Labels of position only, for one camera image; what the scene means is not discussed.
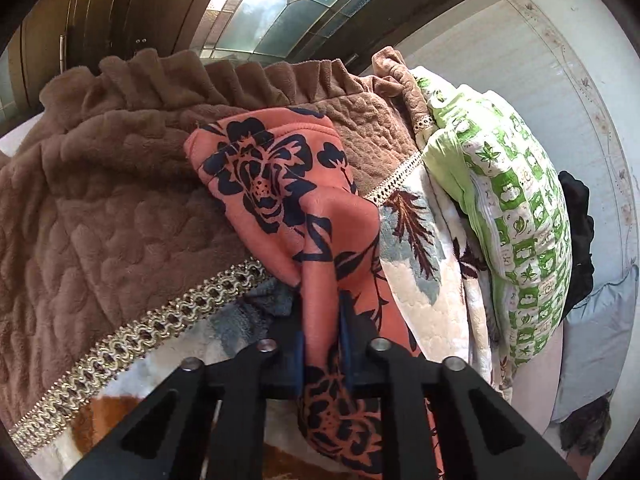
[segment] gold lace trim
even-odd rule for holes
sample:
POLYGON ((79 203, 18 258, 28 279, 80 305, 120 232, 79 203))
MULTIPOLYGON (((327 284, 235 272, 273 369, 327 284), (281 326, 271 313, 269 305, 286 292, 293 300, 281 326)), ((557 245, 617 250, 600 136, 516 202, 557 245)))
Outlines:
MULTIPOLYGON (((420 161, 420 152, 414 153, 365 198, 382 206, 420 161)), ((25 458, 33 456, 62 433, 78 410, 135 359, 157 348, 165 339, 180 335, 196 321, 215 314, 224 304, 269 277, 259 261, 249 259, 205 280, 181 298, 147 312, 143 319, 120 327, 96 343, 11 428, 9 434, 15 445, 25 458)))
POLYGON ((415 152, 411 157, 404 161, 398 168, 378 184, 375 189, 365 198, 370 200, 378 207, 382 206, 391 194, 404 182, 409 174, 418 167, 422 157, 420 152, 415 152))

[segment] triangular cutout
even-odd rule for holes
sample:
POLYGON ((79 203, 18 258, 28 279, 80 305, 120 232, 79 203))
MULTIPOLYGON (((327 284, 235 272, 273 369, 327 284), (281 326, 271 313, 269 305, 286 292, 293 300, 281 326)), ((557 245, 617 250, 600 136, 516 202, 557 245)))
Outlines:
POLYGON ((171 421, 177 403, 177 393, 169 391, 129 433, 122 439, 121 446, 125 451, 135 453, 139 457, 154 459, 158 455, 166 430, 171 421))
POLYGON ((500 455, 513 447, 524 444, 524 436, 513 427, 498 408, 489 402, 479 389, 475 388, 469 391, 469 400, 478 424, 480 424, 484 443, 489 453, 500 455))

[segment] black fabric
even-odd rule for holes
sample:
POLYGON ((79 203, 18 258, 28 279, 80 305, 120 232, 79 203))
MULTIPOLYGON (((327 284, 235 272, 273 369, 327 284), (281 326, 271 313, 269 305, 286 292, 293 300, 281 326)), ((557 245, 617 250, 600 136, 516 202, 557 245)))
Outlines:
POLYGON ((560 424, 560 446, 563 450, 577 446, 583 456, 596 457, 611 427, 608 394, 575 410, 560 424))
POLYGON ((571 225, 571 248, 573 263, 569 291, 564 302, 562 319, 569 311, 593 290, 593 264, 591 263, 591 242, 593 241, 593 218, 589 209, 589 188, 566 171, 558 174, 562 186, 566 209, 571 225))

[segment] light blue fabric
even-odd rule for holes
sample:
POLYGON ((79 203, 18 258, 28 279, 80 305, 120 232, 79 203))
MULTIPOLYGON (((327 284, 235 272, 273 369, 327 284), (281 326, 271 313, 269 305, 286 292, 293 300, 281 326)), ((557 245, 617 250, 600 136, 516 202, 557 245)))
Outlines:
POLYGON ((565 418, 618 384, 631 338, 638 267, 582 300, 564 320, 562 367, 551 420, 565 418))

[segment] white wall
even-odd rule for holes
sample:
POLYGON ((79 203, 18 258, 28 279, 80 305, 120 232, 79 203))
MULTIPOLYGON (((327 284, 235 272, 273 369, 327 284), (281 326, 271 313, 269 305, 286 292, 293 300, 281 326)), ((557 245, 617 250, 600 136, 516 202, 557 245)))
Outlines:
MULTIPOLYGON (((640 59, 606 6, 467 0, 396 48, 409 67, 422 64, 455 85, 492 89, 519 111, 556 170, 591 190, 595 285, 620 279, 638 258, 640 59)), ((640 417, 640 320, 611 417, 591 479, 606 470, 640 417)))

